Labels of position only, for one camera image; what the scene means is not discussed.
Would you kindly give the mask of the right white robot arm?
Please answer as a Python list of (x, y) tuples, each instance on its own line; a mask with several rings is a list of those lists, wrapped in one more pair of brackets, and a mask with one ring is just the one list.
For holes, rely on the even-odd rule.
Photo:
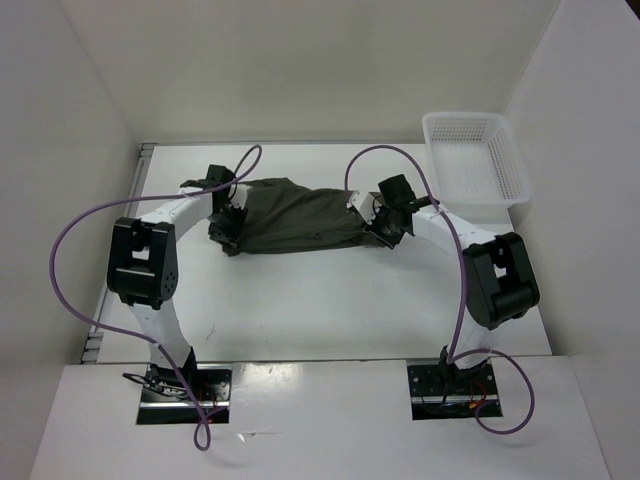
[(440, 354), (438, 378), (450, 393), (469, 386), (491, 355), (498, 328), (538, 305), (540, 291), (521, 236), (498, 234), (447, 212), (430, 195), (418, 198), (400, 174), (378, 184), (379, 193), (353, 192), (349, 207), (364, 231), (389, 248), (404, 236), (454, 255), (461, 272), (461, 306), (450, 343)]

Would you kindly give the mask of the olive green shorts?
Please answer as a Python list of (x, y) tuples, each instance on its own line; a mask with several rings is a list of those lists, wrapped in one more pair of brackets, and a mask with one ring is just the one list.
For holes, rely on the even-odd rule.
[(244, 254), (288, 254), (353, 247), (380, 247), (347, 208), (348, 190), (310, 189), (288, 178), (245, 182), (252, 190), (240, 236)]

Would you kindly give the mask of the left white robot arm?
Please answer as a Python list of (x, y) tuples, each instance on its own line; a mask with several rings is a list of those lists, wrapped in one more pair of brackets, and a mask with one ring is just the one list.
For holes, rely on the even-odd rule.
[(238, 251), (248, 189), (236, 180), (233, 171), (211, 165), (203, 179), (184, 182), (176, 199), (140, 218), (122, 217), (113, 227), (107, 286), (152, 339), (147, 381), (180, 400), (196, 394), (201, 375), (172, 300), (179, 281), (177, 242), (207, 219), (210, 238), (226, 253)]

